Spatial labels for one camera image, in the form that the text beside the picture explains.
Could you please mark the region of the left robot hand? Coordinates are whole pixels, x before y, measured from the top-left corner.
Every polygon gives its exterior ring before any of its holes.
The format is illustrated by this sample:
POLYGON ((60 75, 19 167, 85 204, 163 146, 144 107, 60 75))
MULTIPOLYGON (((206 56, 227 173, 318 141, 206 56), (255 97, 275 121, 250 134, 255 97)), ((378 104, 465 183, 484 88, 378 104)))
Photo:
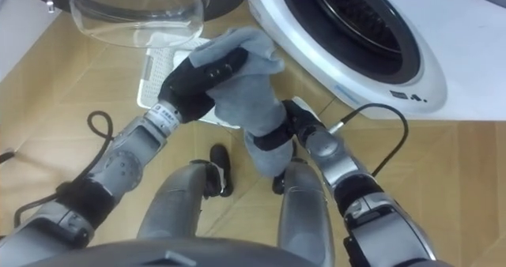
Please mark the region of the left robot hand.
POLYGON ((157 96, 171 104, 179 113, 181 123, 196 121, 215 105, 207 91, 229 80, 246 63, 248 52, 238 47, 223 58, 203 66, 193 66, 189 58, 164 80, 157 96))

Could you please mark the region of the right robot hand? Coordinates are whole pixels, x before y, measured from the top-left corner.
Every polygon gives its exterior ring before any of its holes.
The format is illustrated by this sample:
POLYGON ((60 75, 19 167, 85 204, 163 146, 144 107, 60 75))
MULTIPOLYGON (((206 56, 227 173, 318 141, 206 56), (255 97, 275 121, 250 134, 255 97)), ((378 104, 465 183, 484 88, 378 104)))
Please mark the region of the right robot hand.
POLYGON ((305 145, 310 133, 316 127, 324 125, 308 110, 303 109, 293 100, 283 100, 286 110, 284 121, 275 130, 262 137, 254 137, 255 146, 263 151, 274 150, 292 140, 296 136, 302 145, 305 145))

